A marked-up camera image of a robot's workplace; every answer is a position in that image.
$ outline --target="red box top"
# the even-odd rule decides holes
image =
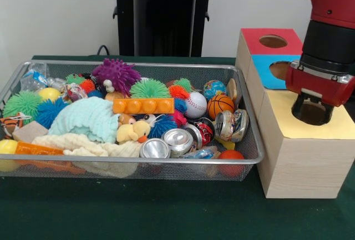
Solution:
[[[293,29],[242,28],[251,55],[301,55],[302,42]]]

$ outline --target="wire mesh basket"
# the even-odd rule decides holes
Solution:
[[[47,63],[50,75],[58,78],[65,78],[72,73],[90,73],[101,63],[33,60],[20,65],[0,93],[1,116],[10,96],[20,91],[20,79],[26,73],[30,62]],[[239,107],[246,109],[250,117],[250,125],[245,137],[236,144],[236,149],[245,159],[146,159],[0,154],[0,176],[242,181],[253,165],[263,159],[263,143],[241,71],[228,65],[153,63],[136,63],[135,69],[142,76],[163,83],[182,77],[188,78],[197,89],[202,89],[209,80],[220,80],[227,84],[231,78],[234,78],[238,87],[237,100],[241,98]],[[4,137],[2,130],[0,130],[0,137]],[[219,151],[225,150],[215,140],[209,145],[217,146]],[[17,164],[18,167],[13,171],[1,171],[9,164]],[[47,167],[52,164],[58,167]],[[220,169],[223,169],[223,173],[232,172],[237,175],[222,174]]]

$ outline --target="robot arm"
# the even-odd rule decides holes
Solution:
[[[348,75],[355,61],[355,8],[353,0],[311,0],[312,15],[299,63],[292,63],[286,86],[298,93],[292,108],[299,117],[304,100],[320,103],[329,122],[334,106],[344,104],[355,87]]]

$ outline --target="white wall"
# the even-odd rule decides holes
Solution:
[[[0,78],[34,54],[89,55],[101,44],[117,54],[115,5],[116,0],[0,0]],[[303,38],[310,10],[308,0],[210,0],[203,56],[234,57],[242,27],[294,28]]]

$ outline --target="baseball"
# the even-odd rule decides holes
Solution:
[[[202,117],[207,110],[206,98],[198,92],[192,92],[190,97],[185,100],[187,111],[185,116],[191,119],[197,119]]]

